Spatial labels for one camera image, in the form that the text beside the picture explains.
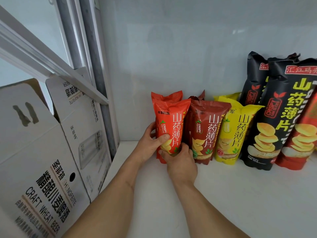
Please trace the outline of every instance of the red snack bag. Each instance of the red snack bag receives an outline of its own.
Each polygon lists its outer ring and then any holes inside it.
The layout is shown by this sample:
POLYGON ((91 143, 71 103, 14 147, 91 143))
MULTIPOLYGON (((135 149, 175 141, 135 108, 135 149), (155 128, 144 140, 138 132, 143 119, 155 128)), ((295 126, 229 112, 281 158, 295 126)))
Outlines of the red snack bag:
POLYGON ((157 137, 169 134, 170 139, 157 148, 157 158, 162 164, 166 164, 165 160, 158 153, 160 149, 165 150, 169 154, 179 153, 179 148, 183 134, 184 117, 191 104, 190 99, 175 102, 175 99, 169 99, 170 102, 157 100, 158 94, 151 93, 152 103, 156 115, 157 137))
POLYGON ((222 118, 230 108, 231 104, 226 102, 191 100, 192 115, 186 132, 196 163, 207 165, 211 160, 222 118))
MULTIPOLYGON (((161 101, 168 102, 168 103, 177 103, 183 99, 183 91, 181 90, 178 92, 174 92, 174 93, 172 93, 168 96, 165 96, 165 97, 161 94, 156 94, 156 93, 151 92, 151 98, 152 98, 152 100, 156 99, 156 100, 161 100, 161 101)), ((159 132, 158 132, 159 122, 158 122, 157 118, 155 118, 155 128, 156 128, 155 138, 157 139, 159 137, 158 136, 159 135, 159 132)), ((158 151, 159 150, 156 151, 156 158, 157 159, 160 157, 158 151)))
MULTIPOLYGON (((196 96, 190 96, 189 99, 193 99, 193 100, 205 100, 205 90, 201 93, 201 95, 199 95, 198 97, 196 96)), ((190 119, 192 118, 192 112, 190 109, 188 109, 188 112, 185 116, 184 119, 184 132, 183 132, 183 138, 182 138, 182 142, 184 142, 185 144, 189 145, 189 130, 188 130, 188 124, 191 122, 190 119)))
POLYGON ((295 128, 275 163, 291 170, 300 170, 317 144, 317 89, 307 103, 295 128))

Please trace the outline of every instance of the white shelf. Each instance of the white shelf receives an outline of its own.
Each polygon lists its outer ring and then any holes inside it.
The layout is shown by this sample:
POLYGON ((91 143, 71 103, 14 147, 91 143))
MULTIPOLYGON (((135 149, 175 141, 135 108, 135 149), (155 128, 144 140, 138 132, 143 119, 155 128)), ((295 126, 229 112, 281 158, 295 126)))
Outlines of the white shelf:
MULTIPOLYGON (((103 190, 136 141, 121 142, 103 190)), ((317 232, 317 156, 301 171, 274 165, 271 171, 211 161, 198 165, 195 186, 231 222, 252 238, 311 238, 317 232)), ((166 172, 152 157, 139 172, 128 238, 189 238, 184 212, 166 172)))

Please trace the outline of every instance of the right hand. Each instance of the right hand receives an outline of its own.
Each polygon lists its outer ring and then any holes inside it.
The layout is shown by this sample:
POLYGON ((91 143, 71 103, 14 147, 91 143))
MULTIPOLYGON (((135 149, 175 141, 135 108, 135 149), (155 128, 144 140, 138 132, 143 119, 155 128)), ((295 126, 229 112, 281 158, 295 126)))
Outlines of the right hand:
POLYGON ((197 165, 193 159, 193 151, 185 143, 181 144, 182 150, 175 157, 166 151, 160 150, 160 154, 167 163, 167 172, 174 185, 194 185, 197 177, 197 165))

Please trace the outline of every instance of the hand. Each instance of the hand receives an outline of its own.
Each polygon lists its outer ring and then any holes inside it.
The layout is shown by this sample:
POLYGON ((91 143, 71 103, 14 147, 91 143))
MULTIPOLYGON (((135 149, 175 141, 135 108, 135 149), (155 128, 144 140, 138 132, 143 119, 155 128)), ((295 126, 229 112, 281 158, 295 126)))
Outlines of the hand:
POLYGON ((169 138, 169 134, 164 134, 158 139, 152 139, 155 137, 155 133, 151 133, 155 130, 155 122, 151 123, 145 130, 144 135, 139 140, 137 146, 133 150, 132 154, 143 165, 156 151, 156 149, 164 144, 169 138))
POLYGON ((194 185, 198 170, 193 159, 193 151, 185 143, 182 143, 181 147, 182 150, 175 157, 170 156, 164 150, 160 150, 159 153, 167 163, 167 172, 174 186, 194 185))

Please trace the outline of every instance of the black snack bag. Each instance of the black snack bag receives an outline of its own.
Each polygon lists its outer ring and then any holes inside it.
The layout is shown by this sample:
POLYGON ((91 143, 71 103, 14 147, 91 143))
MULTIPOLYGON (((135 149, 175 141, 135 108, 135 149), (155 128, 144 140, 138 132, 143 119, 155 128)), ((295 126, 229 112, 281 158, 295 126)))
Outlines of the black snack bag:
POLYGON ((249 167, 270 170, 317 84, 317 59, 269 59, 270 78, 241 159, 249 167))
MULTIPOLYGON (((298 61, 296 53, 289 55, 285 59, 270 58, 271 60, 295 60, 298 61)), ((250 52, 248 55, 247 80, 244 83, 241 92, 240 104, 259 104, 265 85, 268 82, 268 64, 267 60, 256 52, 250 52)))

